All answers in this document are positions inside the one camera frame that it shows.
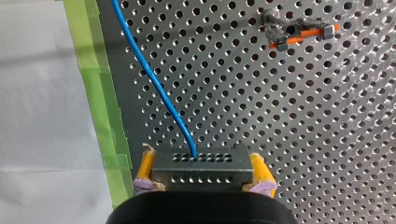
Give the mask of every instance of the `green masking tape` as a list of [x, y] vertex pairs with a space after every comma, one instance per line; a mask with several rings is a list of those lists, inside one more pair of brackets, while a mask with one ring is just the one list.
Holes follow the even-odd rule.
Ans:
[[134, 194], [132, 162], [95, 0], [64, 0], [113, 206]]

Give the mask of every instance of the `black object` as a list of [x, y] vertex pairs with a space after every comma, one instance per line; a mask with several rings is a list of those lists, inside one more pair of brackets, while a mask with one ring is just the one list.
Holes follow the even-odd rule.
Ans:
[[156, 191], [120, 205], [106, 224], [297, 224], [277, 200], [250, 192]]

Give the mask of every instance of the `perforated metal panel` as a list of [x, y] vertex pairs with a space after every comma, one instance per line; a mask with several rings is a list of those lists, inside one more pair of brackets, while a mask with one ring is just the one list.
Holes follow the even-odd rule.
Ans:
[[[300, 223], [395, 223], [393, 0], [122, 1], [137, 43], [200, 147], [247, 144]], [[110, 1], [101, 21], [134, 166], [142, 142], [187, 145], [127, 47]], [[262, 13], [340, 23], [271, 51]]]

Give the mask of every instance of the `blue wire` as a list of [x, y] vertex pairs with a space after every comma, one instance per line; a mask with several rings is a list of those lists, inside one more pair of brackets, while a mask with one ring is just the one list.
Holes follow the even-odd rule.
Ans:
[[163, 99], [163, 102], [165, 103], [166, 107], [168, 108], [169, 112], [171, 112], [172, 117], [176, 121], [178, 127], [180, 130], [183, 132], [184, 137], [186, 138], [187, 143], [189, 144], [191, 155], [193, 157], [197, 156], [197, 148], [194, 142], [194, 139], [192, 139], [189, 130], [187, 129], [186, 125], [184, 124], [183, 120], [180, 118], [178, 115], [175, 107], [173, 106], [171, 100], [167, 96], [165, 90], [161, 86], [160, 81], [158, 80], [157, 76], [152, 72], [151, 68], [149, 67], [148, 62], [145, 59], [145, 56], [143, 56], [142, 51], [140, 51], [139, 47], [136, 45], [134, 42], [134, 36], [131, 34], [131, 31], [126, 25], [125, 18], [122, 15], [122, 11], [120, 8], [119, 0], [112, 0], [113, 1], [113, 7], [114, 11], [117, 15], [117, 19], [119, 20], [120, 26], [122, 28], [122, 31], [124, 32], [124, 35], [126, 39], [128, 40], [129, 45], [132, 48], [132, 51], [136, 55], [137, 60], [142, 64], [143, 69], [146, 71], [148, 74], [148, 77], [151, 79], [152, 83], [154, 84], [155, 88], [157, 89], [158, 93], [160, 94], [161, 98]]

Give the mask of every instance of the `orange tool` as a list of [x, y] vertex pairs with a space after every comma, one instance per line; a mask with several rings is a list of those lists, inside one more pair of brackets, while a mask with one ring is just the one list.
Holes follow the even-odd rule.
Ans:
[[[340, 24], [335, 24], [334, 25], [334, 31], [338, 32], [341, 30], [341, 25]], [[304, 38], [307, 38], [309, 36], [316, 36], [316, 35], [323, 35], [323, 31], [320, 29], [312, 29], [312, 30], [304, 30], [301, 31], [300, 35], [291, 37], [288, 39], [288, 44], [292, 45], [298, 42], [304, 41]], [[275, 49], [277, 48], [277, 43], [272, 43], [268, 47], [269, 49]]]

